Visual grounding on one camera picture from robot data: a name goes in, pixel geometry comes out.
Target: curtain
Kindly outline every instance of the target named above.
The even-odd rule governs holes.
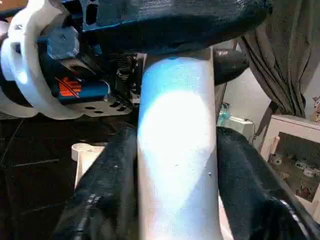
[[[275,110],[305,117],[304,87],[320,61],[320,1],[273,0],[273,12],[238,39],[250,68],[271,99],[257,135]]]

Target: orange logo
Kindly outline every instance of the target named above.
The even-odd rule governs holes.
[[[66,76],[62,80],[55,78],[59,82],[60,94],[63,97],[76,97],[79,98],[78,93],[82,91],[82,86],[77,81],[69,80]]]

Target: white cabinet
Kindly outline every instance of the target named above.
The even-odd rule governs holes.
[[[278,136],[280,140],[271,156]],[[320,124],[295,116],[273,115],[261,155],[320,223]]]

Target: dark floor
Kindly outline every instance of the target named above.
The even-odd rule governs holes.
[[[0,239],[47,240],[72,195],[71,145],[100,143],[124,124],[116,117],[0,122]]]

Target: white cylinder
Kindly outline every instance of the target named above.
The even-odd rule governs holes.
[[[149,56],[138,124],[140,239],[221,240],[212,51]]]

